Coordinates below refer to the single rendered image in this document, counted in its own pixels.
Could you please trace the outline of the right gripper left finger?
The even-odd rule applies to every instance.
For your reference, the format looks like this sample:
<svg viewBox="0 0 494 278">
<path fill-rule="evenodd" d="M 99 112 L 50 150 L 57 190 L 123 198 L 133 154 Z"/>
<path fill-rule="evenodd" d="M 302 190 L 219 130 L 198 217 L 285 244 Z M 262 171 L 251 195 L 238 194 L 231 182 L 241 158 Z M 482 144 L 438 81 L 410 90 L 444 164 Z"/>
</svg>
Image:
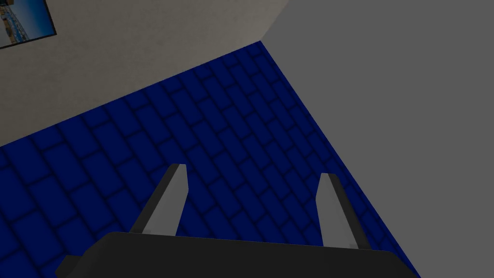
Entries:
<svg viewBox="0 0 494 278">
<path fill-rule="evenodd" d="M 189 192 L 185 164 L 171 164 L 130 233 L 175 236 Z"/>
</svg>

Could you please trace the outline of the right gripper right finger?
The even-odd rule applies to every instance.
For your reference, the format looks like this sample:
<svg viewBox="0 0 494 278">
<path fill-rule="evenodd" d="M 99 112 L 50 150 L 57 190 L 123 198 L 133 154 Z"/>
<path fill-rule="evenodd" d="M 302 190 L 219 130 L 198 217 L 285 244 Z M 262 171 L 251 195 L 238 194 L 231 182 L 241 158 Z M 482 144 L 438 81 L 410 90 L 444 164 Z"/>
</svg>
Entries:
<svg viewBox="0 0 494 278">
<path fill-rule="evenodd" d="M 325 247 L 371 249 L 363 227 L 336 174 L 320 175 L 316 191 L 316 207 Z"/>
</svg>

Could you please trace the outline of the framed blue wall picture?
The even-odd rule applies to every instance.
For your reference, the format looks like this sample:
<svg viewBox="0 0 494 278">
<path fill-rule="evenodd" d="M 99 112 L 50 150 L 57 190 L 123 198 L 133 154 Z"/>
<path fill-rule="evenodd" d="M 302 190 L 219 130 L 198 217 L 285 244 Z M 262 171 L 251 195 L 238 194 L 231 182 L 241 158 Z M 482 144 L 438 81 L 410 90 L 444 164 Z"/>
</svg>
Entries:
<svg viewBox="0 0 494 278">
<path fill-rule="evenodd" d="M 0 0 L 0 49 L 54 35 L 46 0 Z"/>
</svg>

